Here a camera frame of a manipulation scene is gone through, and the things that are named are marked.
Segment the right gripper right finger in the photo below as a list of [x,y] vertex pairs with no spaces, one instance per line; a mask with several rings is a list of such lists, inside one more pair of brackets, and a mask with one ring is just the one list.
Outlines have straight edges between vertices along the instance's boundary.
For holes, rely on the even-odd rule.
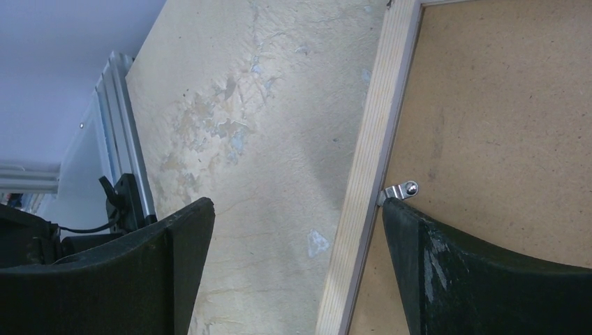
[[589,268],[510,251],[394,198],[383,222],[410,333],[591,333]]

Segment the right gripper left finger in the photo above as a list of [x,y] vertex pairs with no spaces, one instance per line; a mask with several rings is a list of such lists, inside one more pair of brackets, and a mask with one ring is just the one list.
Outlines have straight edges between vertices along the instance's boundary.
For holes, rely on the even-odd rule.
[[2,334],[186,334],[214,229],[200,198],[51,265],[1,270]]

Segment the brown backing board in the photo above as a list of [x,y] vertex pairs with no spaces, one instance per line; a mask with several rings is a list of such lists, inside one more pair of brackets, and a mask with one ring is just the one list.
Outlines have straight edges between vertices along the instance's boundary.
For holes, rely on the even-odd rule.
[[591,2],[389,1],[380,180],[493,244],[591,266]]

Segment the picture frame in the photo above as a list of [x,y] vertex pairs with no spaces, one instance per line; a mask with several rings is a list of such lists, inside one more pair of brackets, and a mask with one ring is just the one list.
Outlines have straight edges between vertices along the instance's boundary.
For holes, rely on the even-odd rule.
[[385,10],[316,334],[350,330],[422,13],[438,5],[439,1],[391,1]]

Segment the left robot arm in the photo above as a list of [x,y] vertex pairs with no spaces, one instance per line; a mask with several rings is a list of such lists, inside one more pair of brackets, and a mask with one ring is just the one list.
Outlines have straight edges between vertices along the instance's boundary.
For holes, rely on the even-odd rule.
[[122,233],[61,237],[61,228],[25,211],[1,205],[1,268],[51,265],[113,241]]

